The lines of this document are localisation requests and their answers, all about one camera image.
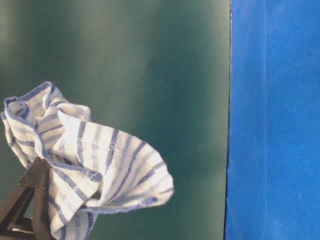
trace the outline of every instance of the dark green background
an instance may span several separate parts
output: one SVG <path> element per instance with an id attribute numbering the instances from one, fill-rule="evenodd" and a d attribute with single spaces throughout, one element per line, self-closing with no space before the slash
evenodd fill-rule
<path id="1" fill-rule="evenodd" d="M 222 239 L 228 0 L 0 0 L 1 101 L 44 81 L 150 143 L 174 178 L 165 206 L 100 215 L 91 240 Z M 2 203 L 24 169 L 4 134 L 0 153 Z"/>

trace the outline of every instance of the black stand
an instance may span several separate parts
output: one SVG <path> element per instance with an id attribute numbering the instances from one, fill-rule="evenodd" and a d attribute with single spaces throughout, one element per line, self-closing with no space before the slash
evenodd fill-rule
<path id="1" fill-rule="evenodd" d="M 37 158 L 0 208 L 0 240 L 54 240 L 48 217 L 49 167 Z M 26 218 L 33 197 L 32 218 Z"/>

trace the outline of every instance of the blue panel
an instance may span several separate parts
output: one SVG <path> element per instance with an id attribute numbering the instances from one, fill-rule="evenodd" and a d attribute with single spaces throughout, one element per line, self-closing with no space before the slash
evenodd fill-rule
<path id="1" fill-rule="evenodd" d="M 226 240 L 320 239 L 320 1 L 233 0 Z"/>

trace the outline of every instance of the white towel with blue stripes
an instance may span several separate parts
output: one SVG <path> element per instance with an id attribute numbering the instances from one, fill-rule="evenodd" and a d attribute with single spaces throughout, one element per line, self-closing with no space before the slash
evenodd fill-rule
<path id="1" fill-rule="evenodd" d="M 173 178 L 159 153 L 128 133 L 91 122 L 51 82 L 4 101 L 6 140 L 24 167 L 47 160 L 49 220 L 57 240 L 86 240 L 98 214 L 166 203 Z"/>

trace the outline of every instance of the blue stripe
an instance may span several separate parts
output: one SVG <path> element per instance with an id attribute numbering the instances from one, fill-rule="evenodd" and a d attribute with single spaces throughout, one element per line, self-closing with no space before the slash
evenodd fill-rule
<path id="1" fill-rule="evenodd" d="M 88 229 L 87 229 L 87 231 L 86 231 L 84 240 L 87 240 L 87 239 L 88 239 L 89 233 L 90 233 L 91 228 L 92 228 L 92 226 L 93 226 L 93 224 L 94 224 L 94 216 L 93 216 L 93 214 L 92 214 L 91 212 L 88 212 L 87 214 L 88 214 Z"/>
<path id="2" fill-rule="evenodd" d="M 146 142 L 145 142 L 145 141 L 142 141 L 142 142 L 140 143 L 140 145 L 137 147 L 137 149 L 134 151 L 134 153 L 132 154 L 132 158 L 131 158 L 131 161 L 130 161 L 130 164 L 129 164 L 128 171 L 126 172 L 126 174 L 125 174 L 125 176 L 124 176 L 124 178 L 123 178 L 120 186 L 119 186 L 118 189 L 115 191 L 115 193 L 114 193 L 113 196 L 110 198 L 110 200 L 113 199 L 113 198 L 120 192 L 121 188 L 122 188 L 123 185 L 125 184 L 128 176 L 129 176 L 129 174 L 130 174 L 130 172 L 131 172 L 132 166 L 133 166 L 133 164 L 134 164 L 134 162 L 135 162 L 135 160 L 136 160 L 136 158 L 137 158 L 138 153 L 140 152 L 140 150 L 141 150 L 145 145 L 146 145 Z"/>
<path id="3" fill-rule="evenodd" d="M 21 104 L 23 104 L 24 109 L 22 111 L 22 114 L 20 115 L 21 118 L 26 119 L 29 115 L 30 109 L 29 106 L 24 102 L 24 101 L 20 101 Z"/>
<path id="4" fill-rule="evenodd" d="M 115 153 L 115 146 L 116 146 L 116 142 L 117 142 L 117 138 L 118 138 L 118 134 L 119 134 L 119 130 L 118 129 L 114 129 L 113 133 L 112 133 L 112 137 L 111 137 L 111 141 L 109 144 L 109 152 L 106 158 L 106 162 L 105 162 L 105 174 L 107 173 L 111 163 L 112 163 L 112 159 L 114 157 L 114 153 Z"/>
<path id="5" fill-rule="evenodd" d="M 57 211 L 59 218 L 61 219 L 61 222 L 64 225 L 67 225 L 68 220 L 65 218 L 64 214 L 62 213 L 60 206 L 56 204 L 54 198 L 50 194 L 49 194 L 48 200 L 49 200 L 49 203 L 51 203 L 54 206 L 55 210 Z"/>
<path id="6" fill-rule="evenodd" d="M 82 147 L 82 138 L 84 137 L 85 129 L 86 129 L 86 124 L 87 122 L 81 121 L 79 125 L 79 130 L 78 130 L 78 138 L 77 138 L 77 155 L 78 159 L 81 164 L 84 164 L 84 156 L 82 153 L 83 147 Z"/>
<path id="7" fill-rule="evenodd" d="M 145 190 L 142 193 L 139 193 L 139 194 L 136 194 L 136 195 L 133 195 L 133 196 L 125 196 L 125 195 L 123 195 L 123 196 L 120 196 L 119 198 L 117 198 L 116 200 L 114 200 L 112 203 L 113 204 L 123 204 L 123 203 L 128 203 L 128 202 L 133 201 L 133 200 L 140 199 L 140 198 L 145 197 L 145 196 L 149 196 L 150 193 L 152 193 L 156 189 L 158 189 L 160 187 L 161 183 L 163 182 L 163 180 L 168 178 L 169 176 L 170 176 L 169 174 L 165 175 L 156 184 L 153 184 L 152 186 L 150 186 L 147 190 Z"/>
<path id="8" fill-rule="evenodd" d="M 139 184 L 142 184 L 143 182 L 147 181 L 150 177 L 152 177 L 156 170 L 161 168 L 162 166 L 165 166 L 165 162 L 164 161 L 161 161 L 160 163 L 156 164 L 155 166 L 152 167 L 152 169 L 146 174 L 143 176 L 143 178 L 140 179 L 140 181 L 137 183 L 137 186 Z"/>
<path id="9" fill-rule="evenodd" d="M 66 226 L 63 226 L 61 228 L 61 237 L 60 240 L 65 240 L 66 239 Z"/>
<path id="10" fill-rule="evenodd" d="M 157 153 L 156 150 L 152 150 L 151 152 L 149 152 L 147 155 L 145 155 L 141 161 L 141 163 L 139 164 L 138 167 L 135 168 L 135 171 L 134 171 L 134 175 L 133 175 L 133 178 L 132 180 L 130 181 L 130 184 L 128 184 L 125 189 L 123 190 L 124 192 L 127 192 L 128 189 L 131 189 L 133 184 L 136 182 L 136 179 L 137 177 L 139 176 L 139 173 L 141 171 L 141 169 L 143 168 L 143 166 L 146 164 L 147 160 L 153 156 L 155 153 Z"/>
<path id="11" fill-rule="evenodd" d="M 18 144 L 21 144 L 21 145 L 25 145 L 25 146 L 29 146 L 29 147 L 34 147 L 35 146 L 35 142 L 34 141 L 22 141 L 22 140 L 19 140 L 19 139 L 15 139 L 16 142 Z"/>
<path id="12" fill-rule="evenodd" d="M 128 153 L 128 148 L 129 148 L 129 145 L 130 145 L 132 138 L 133 138 L 133 136 L 129 135 L 125 140 L 124 148 L 122 151 L 122 156 L 121 156 L 120 163 L 119 163 L 119 168 L 118 168 L 117 174 L 115 175 L 114 179 L 112 180 L 111 186 L 114 186 L 120 177 L 120 173 L 124 167 L 124 162 L 125 162 L 125 159 L 126 159 L 126 156 Z M 104 195 L 105 196 L 109 195 L 111 189 L 112 189 L 112 187 L 110 187 Z"/>
<path id="13" fill-rule="evenodd" d="M 75 182 L 64 172 L 62 172 L 60 169 L 53 167 L 53 171 L 69 186 L 74 190 L 74 192 L 81 198 L 84 202 L 88 201 L 89 198 L 84 194 L 83 191 L 81 191 L 78 186 L 75 184 Z"/>
<path id="14" fill-rule="evenodd" d="M 5 114 L 4 111 L 0 113 L 0 116 L 1 116 L 2 120 L 6 120 L 7 119 L 6 114 Z"/>
<path id="15" fill-rule="evenodd" d="M 41 93 L 42 91 L 44 91 L 45 89 L 47 89 L 48 87 L 53 87 L 54 84 L 51 82 L 44 82 L 41 85 L 37 86 L 35 89 L 33 89 L 32 91 L 30 91 L 29 93 L 27 93 L 26 95 L 20 97 L 21 100 L 23 101 L 28 101 L 31 98 L 33 98 L 34 96 L 38 95 L 39 93 Z"/>
<path id="16" fill-rule="evenodd" d="M 94 214 L 117 214 L 117 213 L 127 213 L 130 212 L 132 210 L 136 210 L 136 209 L 141 209 L 144 207 L 147 207 L 151 204 L 154 204 L 155 202 L 157 202 L 158 199 L 154 196 L 152 197 L 147 197 L 146 199 L 142 200 L 140 203 L 135 204 L 135 205 L 131 205 L 131 206 L 120 206 L 117 208 L 110 208 L 110 207 L 87 207 L 87 206 L 81 206 L 80 207 L 80 211 L 82 212 L 90 212 L 90 213 L 94 213 Z"/>
<path id="17" fill-rule="evenodd" d="M 59 128 L 62 128 L 62 127 L 63 127 L 63 125 L 60 124 L 60 125 L 58 125 L 58 126 L 54 126 L 54 127 L 50 128 L 50 129 L 48 129 L 48 130 L 42 131 L 42 132 L 40 132 L 39 134 L 42 135 L 42 134 L 45 134 L 45 133 L 47 133 L 47 132 L 49 132 L 49 131 L 51 131 L 51 130 L 59 129 Z"/>

